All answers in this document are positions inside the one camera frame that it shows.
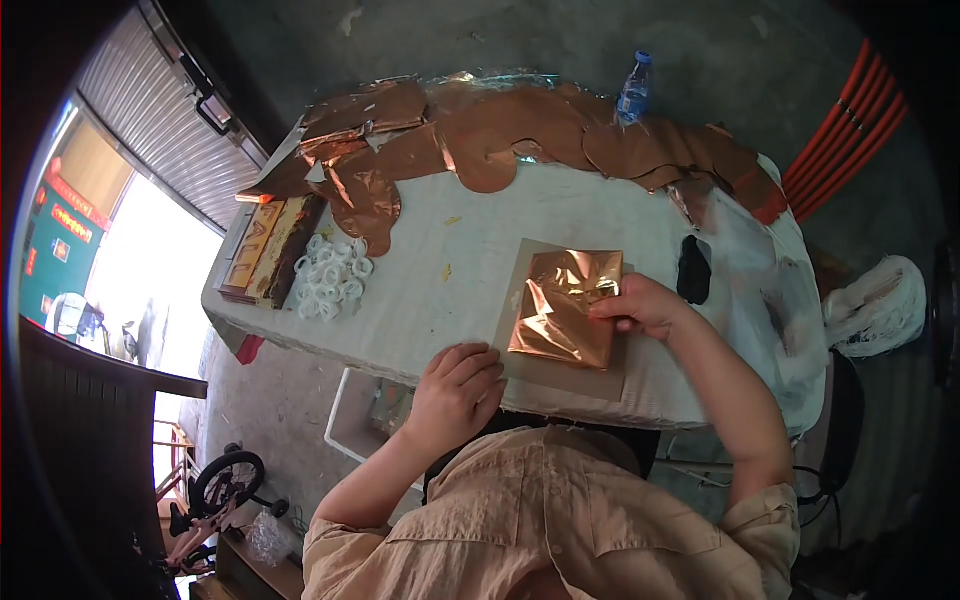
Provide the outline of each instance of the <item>person's arm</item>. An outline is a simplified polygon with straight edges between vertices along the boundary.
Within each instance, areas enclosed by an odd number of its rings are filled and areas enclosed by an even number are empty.
[[[639,274],[624,276],[621,288],[620,296],[594,304],[590,315],[628,317],[617,329],[638,329],[676,355],[733,459],[728,507],[770,486],[792,484],[783,416],[759,375],[674,292]]]
[[[507,385],[500,379],[499,357],[487,344],[460,344],[437,354],[423,373],[407,421],[326,495],[314,518],[354,529],[384,525],[434,461],[490,421]]]

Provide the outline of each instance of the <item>orange pipe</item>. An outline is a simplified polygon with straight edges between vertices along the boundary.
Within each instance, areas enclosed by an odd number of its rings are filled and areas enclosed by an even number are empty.
[[[840,170],[833,174],[833,176],[821,186],[818,190],[817,195],[812,203],[808,203],[801,209],[800,216],[797,217],[797,222],[799,223],[806,217],[810,216],[814,210],[819,208],[824,202],[826,202],[830,196],[836,193],[842,185],[849,181],[861,168],[863,165],[870,160],[876,151],[886,143],[890,138],[893,132],[900,126],[900,122],[903,121],[903,117],[906,115],[907,106],[903,101],[903,94],[898,93],[897,98],[894,99],[894,104],[891,106],[891,109],[887,111],[883,118],[880,119],[880,122],[877,124],[876,128],[870,132],[867,138],[862,144],[856,149],[856,151],[851,156]]]
[[[849,99],[851,94],[853,94],[853,89],[857,84],[860,83],[860,76],[863,74],[863,70],[867,66],[867,58],[869,56],[870,41],[864,37],[863,43],[860,44],[860,54],[857,55],[856,62],[853,64],[853,69],[850,72],[850,76],[847,78],[847,82],[840,91],[839,99],[833,104],[833,107],[827,114],[827,118],[824,119],[824,122],[820,124],[820,128],[817,129],[817,132],[813,134],[813,137],[810,138],[810,141],[806,142],[806,146],[804,146],[804,149],[800,152],[800,155],[794,159],[793,164],[790,165],[790,168],[787,169],[786,174],[783,175],[784,185],[793,179],[797,170],[804,166],[806,160],[811,154],[813,154],[813,151],[820,144],[821,140],[823,140],[827,133],[833,129],[833,126],[836,124],[837,117],[843,111],[840,106],[841,103],[849,105]]]
[[[874,57],[873,64],[870,65],[870,70],[867,71],[867,77],[864,79],[863,85],[856,90],[856,94],[853,96],[853,101],[850,104],[850,107],[847,108],[847,113],[856,115],[862,109],[862,101],[864,97],[873,90],[874,86],[877,85],[877,75],[880,73],[886,75],[886,66],[883,64],[883,60],[880,56]],[[804,168],[800,169],[797,173],[796,183],[791,185],[790,195],[796,196],[801,193],[809,185],[810,178],[813,177],[813,174],[819,172],[823,168],[824,163],[829,159],[842,141],[838,142],[837,139],[840,137],[843,132],[852,132],[856,129],[856,125],[853,123],[852,119],[846,119],[842,124],[835,128],[832,132],[829,133],[827,141],[824,142],[814,154],[814,157],[804,165]]]
[[[887,106],[887,102],[889,101],[891,94],[896,88],[896,83],[897,82],[894,81],[893,78],[890,78],[887,80],[887,83],[883,87],[882,92],[880,91],[879,87],[871,91],[870,96],[867,98],[867,101],[866,101],[867,103],[864,105],[864,106],[870,107],[870,111],[867,113],[867,115],[863,119],[863,127],[872,128],[875,126],[875,120],[880,117],[878,113],[880,112],[880,109],[882,107]],[[876,98],[878,92],[880,93],[879,100]],[[863,130],[860,127],[853,130],[852,135],[848,137],[846,143],[843,145],[840,151],[833,156],[833,159],[831,159],[830,162],[827,163],[827,166],[815,174],[813,180],[810,182],[810,185],[808,185],[803,191],[801,191],[796,196],[794,196],[793,206],[795,208],[803,207],[806,201],[812,196],[814,196],[815,192],[818,191],[818,186],[820,185],[820,183],[823,182],[824,178],[826,178],[827,175],[833,173],[833,170],[837,167],[838,164],[840,164],[840,161],[842,159],[847,157],[847,154],[853,149],[853,144],[855,144],[856,141],[860,139],[862,135],[863,135]]]

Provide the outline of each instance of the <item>bicycle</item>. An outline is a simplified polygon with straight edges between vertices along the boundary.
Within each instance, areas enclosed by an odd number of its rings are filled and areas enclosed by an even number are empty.
[[[232,527],[236,509],[249,500],[270,509],[280,518],[290,509],[287,500],[268,502],[256,495],[267,471],[263,460],[240,444],[228,444],[224,455],[210,463],[188,485],[190,509],[184,515],[176,502],[170,505],[170,535],[180,538],[173,552],[156,566],[167,577],[202,575],[216,568],[217,546],[204,546],[214,533],[242,532]]]

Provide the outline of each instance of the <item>beige linen shirt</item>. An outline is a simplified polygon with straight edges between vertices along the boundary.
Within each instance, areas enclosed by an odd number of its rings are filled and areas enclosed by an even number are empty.
[[[636,472],[627,447],[605,434],[549,426],[481,438],[393,530],[315,518],[303,598],[790,595],[800,549],[790,486],[739,502],[715,526]]]

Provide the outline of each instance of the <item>book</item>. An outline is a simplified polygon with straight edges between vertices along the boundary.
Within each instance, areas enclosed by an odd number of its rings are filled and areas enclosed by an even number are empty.
[[[229,302],[278,310],[293,287],[294,263],[306,253],[324,201],[313,194],[252,206],[231,241],[215,289]]]

